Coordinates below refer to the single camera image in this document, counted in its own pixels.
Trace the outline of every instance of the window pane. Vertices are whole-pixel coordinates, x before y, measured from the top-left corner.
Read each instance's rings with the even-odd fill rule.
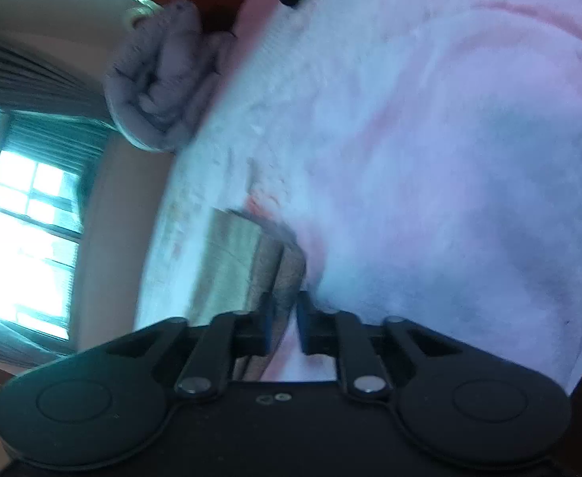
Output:
[[[0,183],[28,192],[35,172],[35,162],[14,152],[0,154]]]
[[[0,185],[0,207],[15,213],[26,213],[26,194]]]
[[[0,213],[0,317],[16,306],[68,319],[77,244]]]
[[[33,188],[48,195],[59,195],[63,175],[63,170],[40,163],[35,174]]]
[[[34,317],[30,317],[28,314],[23,314],[22,312],[17,314],[17,323],[25,326],[26,328],[30,328],[31,330],[37,330],[42,333],[54,335],[55,337],[60,337],[62,339],[68,338],[68,331],[61,326],[50,324],[40,319],[35,319]]]
[[[36,221],[45,224],[54,224],[55,226],[65,227],[73,231],[81,232],[81,224],[76,214],[71,211],[60,210],[47,203],[42,203],[31,199],[28,203],[27,215]]]

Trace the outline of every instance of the window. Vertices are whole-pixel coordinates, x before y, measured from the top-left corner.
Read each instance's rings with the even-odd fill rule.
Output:
[[[59,349],[82,232],[81,175],[11,151],[9,122],[0,114],[0,319]]]

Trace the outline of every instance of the gray rolled cloth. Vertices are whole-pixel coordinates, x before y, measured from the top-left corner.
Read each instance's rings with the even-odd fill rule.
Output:
[[[115,51],[103,81],[118,130],[145,151],[187,145],[234,41],[230,32],[203,34],[198,9],[187,0],[144,19]]]

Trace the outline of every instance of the curtain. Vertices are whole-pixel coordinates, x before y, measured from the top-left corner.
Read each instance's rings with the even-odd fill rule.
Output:
[[[2,41],[0,108],[112,123],[101,93],[64,70]]]
[[[80,175],[80,215],[115,130],[103,94],[80,78],[0,41],[0,110],[12,115],[3,150]],[[0,321],[0,361],[32,367],[58,357]]]

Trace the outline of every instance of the window frame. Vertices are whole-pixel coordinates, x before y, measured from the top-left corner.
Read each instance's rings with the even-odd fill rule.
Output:
[[[6,146],[9,131],[10,131],[10,123],[12,121],[12,114],[6,111],[0,111],[0,155]],[[70,240],[71,242],[77,243],[77,249],[79,249],[80,240],[82,237],[82,233],[73,231],[71,229],[67,229],[65,227],[57,226],[56,224],[46,224],[42,223],[38,220],[35,220],[28,215],[24,215],[21,213],[15,213],[14,211],[6,210],[5,208],[0,207],[0,213],[4,213],[10,217],[13,217],[23,223],[30,224],[32,226],[36,226],[55,237],[59,237],[61,239]],[[77,271],[77,265],[75,265],[73,270],[73,289],[71,290],[71,295],[74,291],[74,283],[75,283],[75,274]],[[72,332],[74,331],[74,320],[76,318],[76,311],[74,305],[74,300],[70,300],[70,305],[68,308],[68,323],[66,329],[68,331],[68,339],[61,339],[60,337],[55,337],[47,333],[43,333],[37,330],[31,330],[30,328],[26,328],[20,324],[14,323],[9,320],[1,319],[0,322],[15,330],[17,333],[27,337],[32,342],[42,346],[46,349],[52,350],[56,353],[61,353],[63,355],[68,355],[74,353],[76,350],[74,349],[74,340],[72,339]]]

